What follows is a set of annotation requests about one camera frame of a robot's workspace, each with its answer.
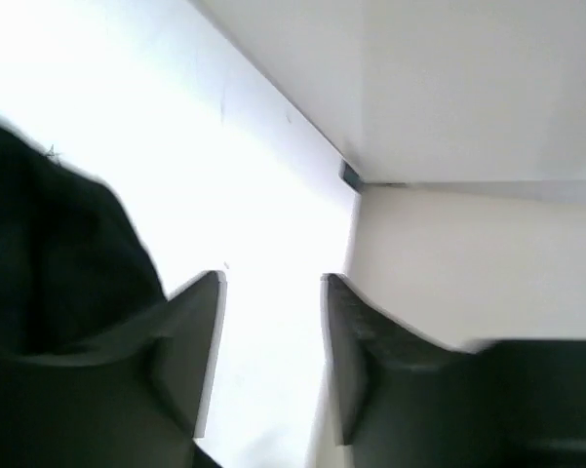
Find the beige wall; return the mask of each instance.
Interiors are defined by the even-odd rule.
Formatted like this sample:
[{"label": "beige wall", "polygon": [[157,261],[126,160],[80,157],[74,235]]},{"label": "beige wall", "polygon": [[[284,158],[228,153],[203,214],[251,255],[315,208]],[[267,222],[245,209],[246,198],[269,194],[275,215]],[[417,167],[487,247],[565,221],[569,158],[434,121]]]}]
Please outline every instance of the beige wall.
[{"label": "beige wall", "polygon": [[[447,347],[586,337],[581,205],[372,187],[350,261],[372,301]],[[333,441],[324,430],[317,468],[350,466]]]}]

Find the black cloth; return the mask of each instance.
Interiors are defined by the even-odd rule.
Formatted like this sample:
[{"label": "black cloth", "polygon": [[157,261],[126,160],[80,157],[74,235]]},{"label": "black cloth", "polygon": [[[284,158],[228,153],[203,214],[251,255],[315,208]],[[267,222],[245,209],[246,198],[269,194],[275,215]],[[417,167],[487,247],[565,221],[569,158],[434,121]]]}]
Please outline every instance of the black cloth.
[{"label": "black cloth", "polygon": [[0,126],[0,348],[60,352],[162,300],[109,188]]}]

